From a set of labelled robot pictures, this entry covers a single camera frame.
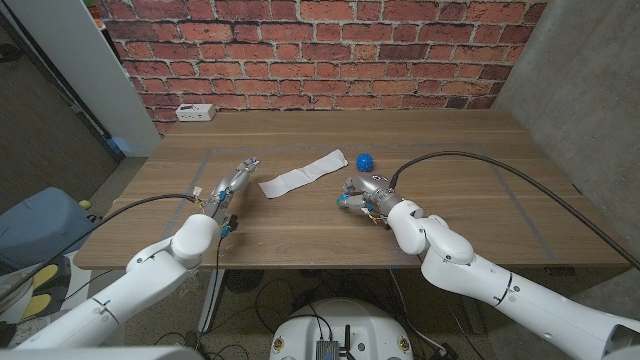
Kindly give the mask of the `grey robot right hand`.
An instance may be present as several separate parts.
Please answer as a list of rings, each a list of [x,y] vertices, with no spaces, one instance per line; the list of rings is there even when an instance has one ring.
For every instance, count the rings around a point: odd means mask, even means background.
[[[390,211],[403,198],[390,186],[390,180],[380,174],[357,173],[343,184],[343,194],[336,204],[342,209],[362,211],[374,223],[388,225]]]

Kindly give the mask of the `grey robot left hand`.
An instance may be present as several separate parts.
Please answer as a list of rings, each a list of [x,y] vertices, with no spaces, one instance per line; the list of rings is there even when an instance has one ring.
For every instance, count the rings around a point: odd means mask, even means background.
[[[257,157],[251,157],[225,175],[204,202],[204,213],[218,224],[222,224],[234,195],[246,188],[250,176],[259,164],[260,160]]]

